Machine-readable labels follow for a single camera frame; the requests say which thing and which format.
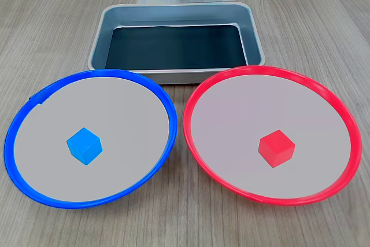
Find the gray tray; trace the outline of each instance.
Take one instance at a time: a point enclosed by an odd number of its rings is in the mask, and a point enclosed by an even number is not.
[[[185,3],[167,5],[113,5],[101,16],[92,45],[88,68],[104,69],[116,28],[155,26],[234,25],[238,28],[246,65],[265,62],[250,8],[239,2]],[[227,68],[140,70],[158,84],[194,84]]]

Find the blue rim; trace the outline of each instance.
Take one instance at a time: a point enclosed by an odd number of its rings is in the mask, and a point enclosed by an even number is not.
[[[67,202],[49,198],[43,194],[38,193],[31,186],[29,186],[18,171],[14,159],[14,143],[16,140],[18,130],[22,125],[23,120],[27,117],[30,111],[38,104],[42,104],[47,98],[49,98],[49,96],[54,94],[56,91],[78,80],[96,77],[122,78],[136,82],[152,91],[161,100],[168,115],[169,135],[166,147],[161,158],[154,166],[154,168],[144,178],[142,178],[136,184],[125,189],[122,192],[119,192],[115,195],[106,198],[87,202]],[[144,183],[146,183],[162,167],[162,165],[167,160],[173,148],[173,145],[175,144],[176,135],[177,135],[177,115],[175,106],[173,105],[173,102],[171,101],[168,94],[157,83],[137,73],[132,73],[118,69],[97,69],[94,71],[81,72],[75,75],[67,76],[66,78],[63,78],[45,87],[40,92],[29,98],[29,101],[21,108],[21,110],[14,118],[12,124],[9,127],[8,133],[6,134],[4,143],[4,162],[9,177],[11,178],[13,183],[18,187],[20,191],[22,191],[29,198],[41,204],[56,208],[69,208],[69,209],[89,208],[106,204],[108,202],[112,202],[116,199],[124,197],[127,194],[139,188]]]

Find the wood grain surface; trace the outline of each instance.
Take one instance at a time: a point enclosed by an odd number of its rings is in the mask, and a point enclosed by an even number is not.
[[[266,64],[314,78],[351,110],[363,141],[358,173],[304,207],[238,197],[192,158],[182,113],[194,86],[166,86],[179,116],[162,169],[132,194],[83,210],[30,200],[0,160],[0,246],[369,246],[370,0],[238,0],[253,11]],[[136,0],[0,0],[0,143],[28,98],[87,69],[101,12]]]

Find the cube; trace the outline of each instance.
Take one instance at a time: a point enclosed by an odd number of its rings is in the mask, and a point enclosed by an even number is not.
[[[292,158],[295,144],[277,130],[260,139],[258,152],[272,168],[283,164]]]
[[[85,165],[89,165],[102,151],[99,137],[86,128],[82,128],[67,140],[71,154]]]

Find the table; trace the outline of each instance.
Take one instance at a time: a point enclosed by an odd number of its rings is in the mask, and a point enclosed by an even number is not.
[[[40,205],[0,160],[0,246],[368,246],[370,0],[238,0],[253,11],[266,64],[307,75],[341,98],[362,133],[357,175],[305,207],[246,200],[212,181],[188,151],[182,112],[195,86],[165,86],[179,132],[162,169],[134,193],[84,210]],[[86,70],[101,12],[136,0],[0,0],[0,143],[28,98]]]

